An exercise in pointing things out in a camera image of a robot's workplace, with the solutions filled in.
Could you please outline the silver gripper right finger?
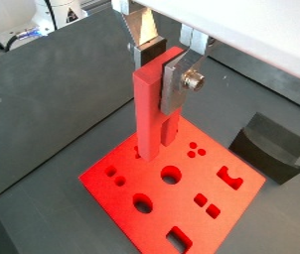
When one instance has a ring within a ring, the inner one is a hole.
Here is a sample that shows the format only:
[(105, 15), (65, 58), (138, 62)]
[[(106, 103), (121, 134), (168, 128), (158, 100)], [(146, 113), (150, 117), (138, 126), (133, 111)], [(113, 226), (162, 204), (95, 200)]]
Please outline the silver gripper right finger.
[(183, 25), (180, 42), (189, 48), (164, 67), (161, 111), (166, 115), (184, 105), (188, 92), (199, 91), (205, 83), (200, 68), (211, 52), (211, 36)]

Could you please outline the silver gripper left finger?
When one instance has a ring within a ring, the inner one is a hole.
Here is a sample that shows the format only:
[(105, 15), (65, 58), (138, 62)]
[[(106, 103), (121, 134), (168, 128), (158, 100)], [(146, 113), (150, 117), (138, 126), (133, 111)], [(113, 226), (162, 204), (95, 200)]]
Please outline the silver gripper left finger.
[(133, 0), (112, 0), (112, 7), (128, 34), (136, 68), (141, 68), (166, 51), (166, 39), (158, 35), (153, 11)]

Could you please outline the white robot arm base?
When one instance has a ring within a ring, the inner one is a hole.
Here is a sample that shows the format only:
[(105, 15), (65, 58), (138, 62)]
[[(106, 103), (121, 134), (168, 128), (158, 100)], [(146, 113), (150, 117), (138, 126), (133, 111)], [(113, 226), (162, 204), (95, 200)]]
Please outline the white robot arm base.
[(87, 17), (79, 0), (34, 0), (34, 2), (37, 12), (31, 21), (0, 33), (0, 49), (4, 52)]

